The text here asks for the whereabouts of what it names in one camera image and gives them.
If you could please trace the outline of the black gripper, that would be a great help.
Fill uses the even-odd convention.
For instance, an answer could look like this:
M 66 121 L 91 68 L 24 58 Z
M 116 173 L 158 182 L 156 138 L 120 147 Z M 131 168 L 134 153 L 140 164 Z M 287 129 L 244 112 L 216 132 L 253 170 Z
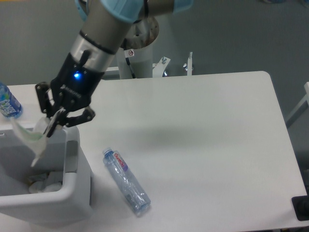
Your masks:
M 51 83 L 40 82 L 35 86 L 41 112 L 50 119 L 44 135 L 50 138 L 57 128 L 73 127 L 95 117 L 89 104 L 103 72 L 92 71 L 85 64 L 91 52 L 83 52 L 79 61 L 68 54 L 58 75 Z M 68 117 L 69 112 L 85 108 L 81 115 Z

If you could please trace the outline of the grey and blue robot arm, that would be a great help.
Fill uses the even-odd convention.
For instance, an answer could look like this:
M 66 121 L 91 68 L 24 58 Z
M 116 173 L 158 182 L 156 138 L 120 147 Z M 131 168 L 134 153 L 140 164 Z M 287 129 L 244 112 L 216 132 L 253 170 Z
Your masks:
M 59 73 L 35 86 L 41 112 L 50 119 L 44 131 L 51 137 L 57 126 L 73 127 L 91 121 L 91 96 L 130 28 L 149 16 L 188 10 L 191 0 L 78 0 L 86 16 Z

